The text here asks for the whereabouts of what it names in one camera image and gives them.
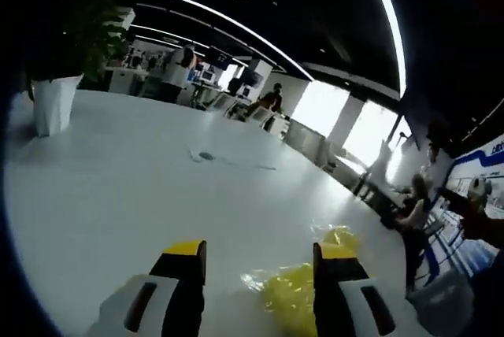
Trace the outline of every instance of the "blue and white banner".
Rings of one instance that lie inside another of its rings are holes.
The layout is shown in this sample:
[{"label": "blue and white banner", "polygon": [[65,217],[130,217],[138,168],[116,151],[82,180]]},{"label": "blue and white banner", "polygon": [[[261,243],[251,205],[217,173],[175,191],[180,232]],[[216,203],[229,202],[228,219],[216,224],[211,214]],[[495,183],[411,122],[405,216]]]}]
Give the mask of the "blue and white banner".
[{"label": "blue and white banner", "polygon": [[[467,196],[474,178],[491,181],[486,214],[504,219],[504,135],[457,158],[448,172],[446,188]],[[444,228],[431,237],[431,246],[417,272],[417,286],[432,282],[439,274],[452,268],[471,277],[493,262],[497,250],[484,241],[464,240],[459,228],[460,217],[447,210],[444,198],[438,198],[432,209],[430,222],[441,220]]]}]

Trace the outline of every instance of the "white planter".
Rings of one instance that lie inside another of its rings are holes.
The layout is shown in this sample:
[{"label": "white planter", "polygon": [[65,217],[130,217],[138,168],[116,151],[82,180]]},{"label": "white planter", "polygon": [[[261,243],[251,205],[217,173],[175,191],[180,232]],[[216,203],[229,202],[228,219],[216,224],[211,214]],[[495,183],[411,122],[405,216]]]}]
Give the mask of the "white planter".
[{"label": "white planter", "polygon": [[33,117],[38,136],[51,136],[69,126],[73,97],[82,77],[33,81]]}]

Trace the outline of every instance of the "window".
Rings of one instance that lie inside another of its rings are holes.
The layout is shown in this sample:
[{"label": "window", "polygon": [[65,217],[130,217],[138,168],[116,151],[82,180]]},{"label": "window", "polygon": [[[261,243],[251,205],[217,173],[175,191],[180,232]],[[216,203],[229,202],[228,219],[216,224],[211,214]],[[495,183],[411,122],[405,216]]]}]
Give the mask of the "window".
[{"label": "window", "polygon": [[348,91],[328,83],[313,81],[302,94],[292,119],[327,138],[347,102],[348,95]]},{"label": "window", "polygon": [[404,117],[399,121],[399,126],[395,130],[391,142],[388,144],[392,150],[392,157],[387,166],[386,178],[388,182],[393,182],[397,169],[399,169],[399,165],[401,164],[401,145],[406,141],[405,138],[401,137],[401,132],[406,136],[406,139],[411,136],[410,126],[408,126]]},{"label": "window", "polygon": [[391,133],[396,119],[396,113],[375,102],[367,101],[343,148],[366,166],[372,165],[380,154],[382,141]]},{"label": "window", "polygon": [[240,77],[243,70],[244,70],[244,67],[241,65],[239,68],[238,68],[238,65],[236,65],[236,64],[228,65],[228,69],[226,69],[222,73],[222,75],[220,76],[220,79],[218,81],[219,86],[226,91],[228,89],[229,81],[231,81],[233,77]]}]

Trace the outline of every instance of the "potted plant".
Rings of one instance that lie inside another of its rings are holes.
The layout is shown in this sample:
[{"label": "potted plant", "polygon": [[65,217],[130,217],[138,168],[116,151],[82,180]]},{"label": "potted plant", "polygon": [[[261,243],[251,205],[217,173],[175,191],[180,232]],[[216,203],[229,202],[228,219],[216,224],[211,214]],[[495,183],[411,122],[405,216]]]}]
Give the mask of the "potted plant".
[{"label": "potted plant", "polygon": [[124,49],[126,30],[114,0],[68,0],[34,34],[27,74],[37,134],[69,125],[73,98],[84,76],[96,81],[106,62]]}]

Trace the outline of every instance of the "yellow plastic bag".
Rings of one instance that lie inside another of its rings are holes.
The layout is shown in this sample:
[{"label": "yellow plastic bag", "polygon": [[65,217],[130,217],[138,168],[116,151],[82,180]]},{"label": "yellow plastic bag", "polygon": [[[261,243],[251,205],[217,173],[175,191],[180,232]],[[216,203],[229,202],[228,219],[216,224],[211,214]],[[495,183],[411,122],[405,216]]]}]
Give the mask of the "yellow plastic bag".
[{"label": "yellow plastic bag", "polygon": [[[330,226],[324,235],[324,243],[334,244],[331,258],[355,257],[359,241],[349,228]],[[280,268],[271,276],[264,271],[243,275],[242,281],[250,288],[261,292],[265,308],[273,312],[287,335],[294,337],[317,337],[315,315],[313,314],[313,266]]]}]

